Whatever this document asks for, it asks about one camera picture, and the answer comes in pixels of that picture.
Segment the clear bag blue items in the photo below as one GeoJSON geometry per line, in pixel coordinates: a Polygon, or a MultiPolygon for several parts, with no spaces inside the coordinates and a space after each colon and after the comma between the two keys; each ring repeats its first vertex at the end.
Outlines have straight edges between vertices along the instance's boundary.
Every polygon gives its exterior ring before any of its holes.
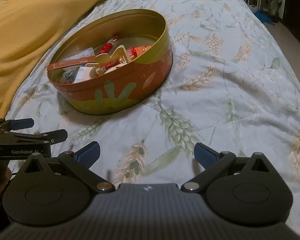
{"type": "Polygon", "coordinates": [[[63,73],[59,83],[60,84],[71,84],[75,81],[78,69],[67,70],[63,73]]]}

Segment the orange stick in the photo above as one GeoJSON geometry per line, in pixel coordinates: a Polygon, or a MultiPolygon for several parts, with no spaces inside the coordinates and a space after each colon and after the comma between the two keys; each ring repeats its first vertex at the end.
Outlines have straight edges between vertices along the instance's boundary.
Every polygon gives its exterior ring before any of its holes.
{"type": "Polygon", "coordinates": [[[47,71],[53,71],[57,69],[63,69],[67,67],[78,66],[87,63],[93,63],[95,61],[96,56],[83,57],[79,59],[72,59],[68,61],[56,62],[47,66],[47,71]]]}

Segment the red lighter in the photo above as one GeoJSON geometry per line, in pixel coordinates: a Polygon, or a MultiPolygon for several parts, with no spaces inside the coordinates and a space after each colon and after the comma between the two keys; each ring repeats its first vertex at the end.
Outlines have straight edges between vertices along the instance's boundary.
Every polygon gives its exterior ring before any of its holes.
{"type": "Polygon", "coordinates": [[[124,66],[125,64],[130,63],[132,60],[134,60],[138,56],[136,48],[130,47],[127,50],[125,50],[125,53],[122,54],[118,59],[116,59],[113,62],[110,62],[100,68],[100,70],[106,72],[109,71],[111,68],[119,68],[124,66]]]}
{"type": "Polygon", "coordinates": [[[110,51],[110,49],[113,47],[114,43],[118,40],[118,38],[119,37],[117,35],[115,35],[110,40],[108,40],[106,42],[106,44],[103,45],[103,47],[100,49],[100,51],[98,52],[98,55],[104,54],[104,53],[107,53],[108,51],[110,51]]]}

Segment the cream flower hair clip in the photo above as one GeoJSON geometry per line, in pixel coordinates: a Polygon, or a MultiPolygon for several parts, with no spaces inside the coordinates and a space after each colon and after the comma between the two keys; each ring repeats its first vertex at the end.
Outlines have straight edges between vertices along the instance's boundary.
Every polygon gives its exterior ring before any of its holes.
{"type": "Polygon", "coordinates": [[[109,55],[107,53],[100,54],[95,58],[95,61],[93,63],[87,63],[87,66],[95,68],[98,76],[101,76],[101,75],[106,74],[107,72],[116,70],[117,68],[113,67],[109,71],[104,72],[104,71],[100,70],[100,68],[102,66],[118,59],[122,54],[125,53],[125,50],[126,50],[125,46],[120,45],[114,50],[114,52],[111,55],[109,55]]]}

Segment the orange VC cream tube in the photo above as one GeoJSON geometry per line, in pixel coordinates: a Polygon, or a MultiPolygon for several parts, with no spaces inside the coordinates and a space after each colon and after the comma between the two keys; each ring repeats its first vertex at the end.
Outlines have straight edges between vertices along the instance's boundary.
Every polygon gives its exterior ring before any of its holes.
{"type": "Polygon", "coordinates": [[[151,46],[139,46],[139,47],[135,47],[135,52],[137,57],[142,55],[143,53],[145,53],[147,50],[149,50],[151,48],[151,46]]]}

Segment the floral bed quilt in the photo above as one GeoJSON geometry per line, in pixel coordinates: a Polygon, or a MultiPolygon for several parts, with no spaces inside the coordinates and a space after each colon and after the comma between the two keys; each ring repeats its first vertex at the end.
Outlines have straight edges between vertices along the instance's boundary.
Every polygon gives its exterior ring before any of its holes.
{"type": "Polygon", "coordinates": [[[287,223],[300,234],[300,83],[275,39],[243,0],[108,0],[71,33],[134,8],[157,11],[168,25],[173,67],[154,95],[111,115],[79,113],[47,79],[53,46],[7,117],[33,118],[30,133],[66,129],[53,155],[99,142],[91,169],[114,185],[183,184],[202,171],[198,142],[240,157],[262,152],[293,193],[287,223]]]}

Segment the yellow blanket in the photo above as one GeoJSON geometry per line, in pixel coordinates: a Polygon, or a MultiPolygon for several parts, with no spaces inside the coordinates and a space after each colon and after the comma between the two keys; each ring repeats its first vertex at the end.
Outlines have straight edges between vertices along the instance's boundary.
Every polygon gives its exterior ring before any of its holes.
{"type": "Polygon", "coordinates": [[[106,0],[0,2],[0,118],[46,51],[86,12],[106,0]]]}

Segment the blue plastic bag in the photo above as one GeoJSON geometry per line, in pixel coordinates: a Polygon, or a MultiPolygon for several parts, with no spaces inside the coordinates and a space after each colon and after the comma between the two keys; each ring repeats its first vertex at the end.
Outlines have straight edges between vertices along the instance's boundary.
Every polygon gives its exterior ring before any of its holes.
{"type": "Polygon", "coordinates": [[[269,25],[274,25],[275,23],[272,21],[272,19],[265,14],[262,10],[257,10],[254,12],[254,15],[262,22],[267,23],[269,25]]]}

